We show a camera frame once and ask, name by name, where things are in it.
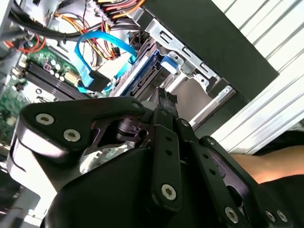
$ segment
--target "metal bracket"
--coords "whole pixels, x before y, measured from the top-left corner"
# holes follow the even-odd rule
[[[211,112],[213,112],[224,100],[228,97],[229,94],[235,93],[235,90],[231,86],[226,86],[217,97],[215,97],[205,108],[203,108],[192,120],[190,124],[194,127],[196,124],[199,124],[203,121]]]
[[[200,60],[191,50],[189,50],[181,41],[171,34],[161,23],[153,19],[146,32],[159,42],[162,46],[169,50],[174,50],[195,66],[207,78],[215,77],[220,80],[220,77],[211,70],[202,60]]]

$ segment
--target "yellow wire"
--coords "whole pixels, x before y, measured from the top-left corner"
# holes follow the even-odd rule
[[[129,13],[132,13],[133,11],[137,10],[141,5],[143,5],[143,3],[145,2],[146,0],[141,0],[140,2],[138,2],[138,4],[131,10],[129,10],[128,12],[125,12],[125,13],[121,13],[121,14],[118,14],[118,15],[115,15],[112,17],[112,19],[116,19],[116,18],[121,18],[123,16],[126,16],[128,15]]]
[[[62,16],[62,19],[64,19],[64,20],[68,21],[69,23],[71,23],[76,28],[76,30],[78,32],[80,32],[81,34],[83,34],[83,31],[82,31],[83,29],[80,26],[78,26],[77,23],[74,22],[73,19],[71,19],[69,17],[66,17],[66,16]],[[106,59],[105,56],[100,52],[100,50],[96,47],[96,45],[92,41],[87,40],[87,43],[97,52],[97,54],[101,58]]]
[[[106,33],[110,33],[110,27],[107,23],[105,23],[105,32]],[[107,42],[107,45],[109,47],[111,47],[112,43],[109,42],[109,41],[106,41]],[[108,50],[110,52],[110,54],[113,56],[113,58],[115,58],[115,54],[114,54],[114,51],[113,51],[113,48],[111,47],[110,50]]]

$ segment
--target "orange wire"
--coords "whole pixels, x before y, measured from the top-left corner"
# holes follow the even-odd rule
[[[141,5],[143,5],[144,2],[145,2],[145,0],[141,0],[133,9],[129,10],[128,12],[125,12],[125,13],[121,13],[121,14],[115,15],[115,16],[112,17],[112,19],[121,18],[121,17],[123,17],[123,16],[128,15],[129,13],[134,12],[134,11],[137,10]]]
[[[128,2],[128,3],[125,3],[125,4],[121,4],[121,5],[117,4],[117,5],[115,5],[115,6],[110,6],[110,7],[106,8],[105,11],[109,11],[109,10],[113,10],[113,9],[121,8],[121,7],[131,6],[131,5],[132,5],[133,3],[135,3],[136,1],[137,1],[137,0],[132,0],[132,1],[130,1],[130,2]]]
[[[31,49],[18,48],[18,50],[22,51],[24,53],[34,53],[34,52],[40,51],[45,46],[46,39],[44,39],[43,43],[41,44],[41,46],[39,48],[37,48],[39,46],[39,44],[40,44],[40,40],[39,40],[39,36],[38,35],[36,35],[36,36],[37,36],[37,43],[36,43],[36,45],[34,47],[32,47]],[[5,44],[5,46],[7,48],[13,48],[14,47],[13,43],[10,42],[10,41],[4,41],[4,44]]]

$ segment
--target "black mechanical arm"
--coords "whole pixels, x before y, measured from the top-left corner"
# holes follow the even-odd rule
[[[279,199],[213,138],[195,136],[178,117],[175,96],[160,89],[158,100],[154,110],[131,97],[111,97],[21,111],[9,170],[31,173],[35,160],[58,192],[43,226],[294,227]],[[126,141],[135,147],[79,173],[83,156]],[[20,151],[32,154],[31,165],[18,160]]]

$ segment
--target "red wire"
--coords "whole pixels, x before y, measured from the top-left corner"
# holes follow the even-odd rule
[[[109,11],[109,10],[113,10],[113,9],[121,8],[121,7],[128,7],[128,6],[131,6],[132,4],[134,4],[135,2],[136,2],[136,0],[132,0],[132,1],[124,3],[124,4],[117,4],[115,6],[110,6],[110,7],[107,7],[105,9],[105,11]]]

